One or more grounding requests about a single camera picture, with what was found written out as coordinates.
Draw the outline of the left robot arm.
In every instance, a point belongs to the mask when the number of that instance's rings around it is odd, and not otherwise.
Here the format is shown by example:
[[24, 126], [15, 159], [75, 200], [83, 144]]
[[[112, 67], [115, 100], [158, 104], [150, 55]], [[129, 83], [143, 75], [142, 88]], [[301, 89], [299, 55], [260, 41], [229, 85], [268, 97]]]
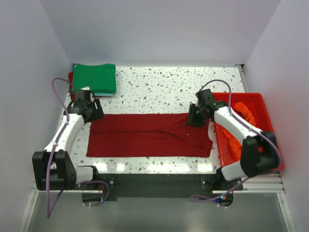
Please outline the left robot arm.
[[32, 164], [38, 190], [73, 190], [76, 185], [94, 180], [95, 166], [76, 166], [70, 152], [79, 132], [87, 123], [103, 119], [102, 106], [94, 93], [83, 88], [75, 92], [75, 99], [63, 112], [62, 122], [51, 142], [43, 151], [32, 156]]

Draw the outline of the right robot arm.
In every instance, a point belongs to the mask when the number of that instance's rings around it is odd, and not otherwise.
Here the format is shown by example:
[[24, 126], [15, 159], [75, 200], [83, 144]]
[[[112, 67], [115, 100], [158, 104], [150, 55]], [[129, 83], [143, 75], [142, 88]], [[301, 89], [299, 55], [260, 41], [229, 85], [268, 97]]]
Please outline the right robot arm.
[[243, 177], [255, 177], [277, 170], [282, 165], [276, 136], [262, 131], [241, 118], [230, 102], [217, 101], [210, 89], [196, 93], [197, 103], [190, 104], [187, 125], [202, 127], [211, 120], [225, 128], [241, 145], [240, 160], [219, 168], [212, 182], [213, 187]]

